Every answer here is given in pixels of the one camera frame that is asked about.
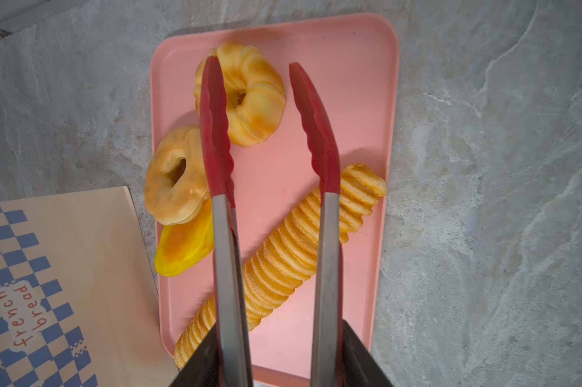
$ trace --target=ridged bread roll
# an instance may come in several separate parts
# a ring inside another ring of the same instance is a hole
[[[362,215],[385,196],[386,182],[364,164],[349,165],[340,179],[340,242],[362,226]],[[242,267],[248,329],[278,308],[305,280],[317,273],[321,194],[313,190],[297,205],[256,254]],[[215,323],[215,299],[199,309],[175,347],[174,359],[183,368]]]

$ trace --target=donut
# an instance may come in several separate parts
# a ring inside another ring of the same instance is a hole
[[[187,223],[208,197],[199,127],[173,129],[162,139],[147,168],[147,211],[163,225]]]
[[[248,147],[262,143],[278,129],[287,99],[282,78],[255,46],[224,43],[212,50],[220,60],[226,89],[228,136]],[[200,114],[205,61],[196,70],[196,111]]]

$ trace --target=blue checkered pattern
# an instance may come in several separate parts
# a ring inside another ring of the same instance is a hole
[[[3,212],[0,205],[0,287],[28,281],[53,320],[41,331],[43,340],[35,339],[34,349],[14,352],[7,348],[13,333],[0,313],[0,387],[95,387],[91,356],[74,311],[63,300],[47,257],[31,256],[40,246],[35,234],[26,232],[26,222],[23,211]]]

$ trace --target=concrete floor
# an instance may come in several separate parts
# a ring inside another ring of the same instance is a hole
[[[397,386],[582,387],[582,0],[91,0],[0,40],[0,200],[143,205],[166,37],[353,12],[400,35],[372,352]]]

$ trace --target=pastry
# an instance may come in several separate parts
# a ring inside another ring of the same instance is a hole
[[[287,103],[282,78],[254,46],[227,42],[212,55],[220,60],[224,75],[228,136],[244,147],[264,142],[278,129]],[[206,60],[196,70],[197,112]]]
[[[363,164],[349,165],[340,179],[340,241],[362,226],[362,215],[387,192],[386,182]],[[248,329],[278,308],[317,271],[321,194],[313,190],[282,221],[242,267]],[[181,334],[174,351],[179,368],[186,365],[215,323],[215,300],[209,298]]]
[[[192,221],[164,226],[155,253],[155,270],[165,277],[179,275],[212,250],[212,200],[207,199]]]
[[[145,206],[163,225],[194,219],[209,197],[198,126],[182,126],[155,150],[145,180]]]

